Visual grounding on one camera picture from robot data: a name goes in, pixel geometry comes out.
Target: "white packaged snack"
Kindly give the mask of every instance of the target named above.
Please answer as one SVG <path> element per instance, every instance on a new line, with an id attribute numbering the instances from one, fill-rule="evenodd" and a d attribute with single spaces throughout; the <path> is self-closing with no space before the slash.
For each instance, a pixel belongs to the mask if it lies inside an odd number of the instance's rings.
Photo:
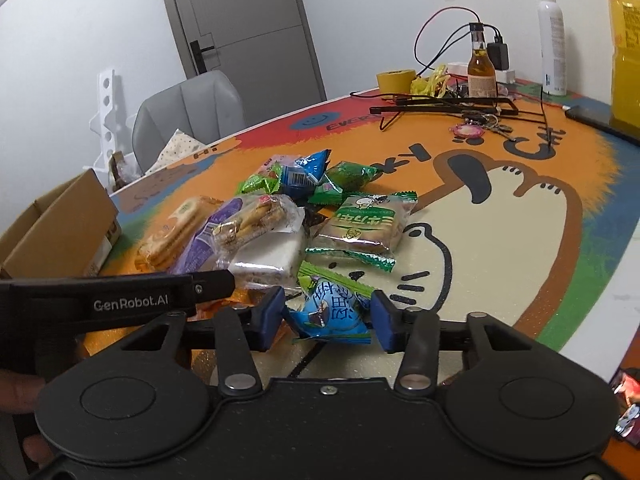
<path id="1" fill-rule="evenodd" d="M 296 277 L 305 247 L 306 235 L 302 229 L 295 233 L 265 233 L 240 247 L 228 269 L 240 288 L 280 285 L 287 290 L 296 290 Z"/>

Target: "hand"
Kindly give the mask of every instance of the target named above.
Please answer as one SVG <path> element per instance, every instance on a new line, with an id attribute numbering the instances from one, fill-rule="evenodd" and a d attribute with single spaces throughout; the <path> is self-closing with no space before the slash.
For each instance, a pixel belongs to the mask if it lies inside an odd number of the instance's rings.
<path id="1" fill-rule="evenodd" d="M 0 412 L 31 413 L 44 379 L 0 370 Z M 41 435 L 31 435 L 22 443 L 24 453 L 39 466 L 53 460 L 53 453 Z"/>

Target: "door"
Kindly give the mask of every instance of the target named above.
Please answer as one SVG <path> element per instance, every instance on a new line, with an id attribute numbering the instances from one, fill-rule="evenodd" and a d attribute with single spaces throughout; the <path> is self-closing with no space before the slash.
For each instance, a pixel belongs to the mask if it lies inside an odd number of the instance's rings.
<path id="1" fill-rule="evenodd" d="M 197 72 L 226 74 L 242 98 L 248 125 L 324 97 L 298 3 L 175 0 Z"/>

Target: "chair backrest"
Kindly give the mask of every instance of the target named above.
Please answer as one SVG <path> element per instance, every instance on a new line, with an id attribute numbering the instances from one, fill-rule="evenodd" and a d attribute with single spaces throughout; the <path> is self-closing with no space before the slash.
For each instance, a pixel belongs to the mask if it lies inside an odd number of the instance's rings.
<path id="1" fill-rule="evenodd" d="M 133 151 L 148 170 L 177 129 L 210 144 L 246 127 L 242 101 L 219 70 L 187 79 L 146 99 L 133 126 Z"/>

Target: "metal rivet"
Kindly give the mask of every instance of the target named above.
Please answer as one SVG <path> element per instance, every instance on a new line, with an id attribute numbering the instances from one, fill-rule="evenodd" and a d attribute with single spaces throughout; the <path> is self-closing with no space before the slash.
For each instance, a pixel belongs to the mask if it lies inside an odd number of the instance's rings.
<path id="1" fill-rule="evenodd" d="M 255 378 L 249 374 L 233 374 L 225 379 L 225 384 L 232 390 L 248 390 L 255 386 Z"/>
<path id="2" fill-rule="evenodd" d="M 338 393 L 338 388 L 330 385 L 323 386 L 322 388 L 320 388 L 320 393 L 323 395 L 335 395 L 336 393 Z"/>
<path id="3" fill-rule="evenodd" d="M 407 390 L 425 390 L 431 386 L 431 379 L 426 375 L 408 374 L 400 378 L 400 385 Z"/>

